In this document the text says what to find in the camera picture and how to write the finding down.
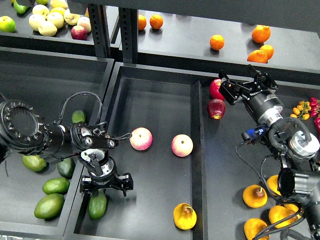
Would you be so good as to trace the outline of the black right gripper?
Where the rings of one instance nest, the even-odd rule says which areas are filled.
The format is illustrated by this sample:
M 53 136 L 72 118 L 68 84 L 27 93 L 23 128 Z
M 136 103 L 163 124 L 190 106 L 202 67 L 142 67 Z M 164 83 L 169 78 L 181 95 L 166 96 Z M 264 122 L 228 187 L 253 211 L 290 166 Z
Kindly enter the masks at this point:
M 221 70 L 218 74 L 221 79 L 219 93 L 230 105 L 243 101 L 249 115 L 257 125 L 272 125 L 282 119 L 283 103 L 275 95 L 278 84 L 267 73 L 255 69 L 251 64 L 247 65 L 252 82 L 241 83 L 230 79 Z

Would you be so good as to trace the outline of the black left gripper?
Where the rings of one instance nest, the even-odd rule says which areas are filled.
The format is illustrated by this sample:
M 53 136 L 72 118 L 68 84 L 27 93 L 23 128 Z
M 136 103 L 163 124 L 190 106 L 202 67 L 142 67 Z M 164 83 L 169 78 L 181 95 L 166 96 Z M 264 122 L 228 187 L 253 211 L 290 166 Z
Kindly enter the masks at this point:
M 108 157 L 101 166 L 102 175 L 98 176 L 92 170 L 88 170 L 89 176 L 82 175 L 80 177 L 79 192 L 89 193 L 97 197 L 99 188 L 114 188 L 127 196 L 127 191 L 134 189 L 134 181 L 129 172 L 118 175 L 116 162 L 112 157 Z

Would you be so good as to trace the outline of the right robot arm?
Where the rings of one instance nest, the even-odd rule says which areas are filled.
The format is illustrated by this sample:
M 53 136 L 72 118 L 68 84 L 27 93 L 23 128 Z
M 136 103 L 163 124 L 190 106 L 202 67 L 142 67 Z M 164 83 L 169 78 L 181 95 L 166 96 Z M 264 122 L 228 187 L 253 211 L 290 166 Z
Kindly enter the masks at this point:
M 305 237 L 292 229 L 303 220 L 307 221 L 310 239 L 320 238 L 320 171 L 314 161 L 320 149 L 318 138 L 310 133 L 298 118 L 282 117 L 283 103 L 275 95 L 277 83 L 268 73 L 261 73 L 252 65 L 247 66 L 252 81 L 239 82 L 230 79 L 220 71 L 219 92 L 230 104 L 243 102 L 245 109 L 256 122 L 257 127 L 244 131 L 242 144 L 265 145 L 271 156 L 280 162 L 277 178 L 277 192 L 267 191 L 278 204 L 295 204 L 298 211 L 277 220 L 258 232 L 258 240 L 268 234 L 280 233 L 280 238 L 291 237 L 303 240 Z

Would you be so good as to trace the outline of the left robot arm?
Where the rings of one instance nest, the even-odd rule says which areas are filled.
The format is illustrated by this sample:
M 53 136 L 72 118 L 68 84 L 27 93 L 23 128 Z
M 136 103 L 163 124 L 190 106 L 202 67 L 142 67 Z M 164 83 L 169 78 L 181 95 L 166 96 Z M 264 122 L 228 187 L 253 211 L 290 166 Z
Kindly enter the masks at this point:
M 97 98 L 99 109 L 95 125 L 85 122 L 62 125 L 67 104 L 78 94 Z M 129 172 L 118 174 L 109 150 L 117 147 L 119 141 L 131 138 L 132 134 L 110 135 L 106 122 L 100 121 L 102 108 L 102 100 L 97 94 L 81 91 L 65 100 L 56 122 L 46 124 L 29 104 L 5 98 L 0 103 L 0 159 L 5 160 L 13 152 L 53 157 L 53 164 L 76 158 L 88 172 L 88 176 L 82 176 L 80 180 L 80 192 L 96 195 L 99 189 L 113 188 L 125 195 L 134 188 L 134 181 Z

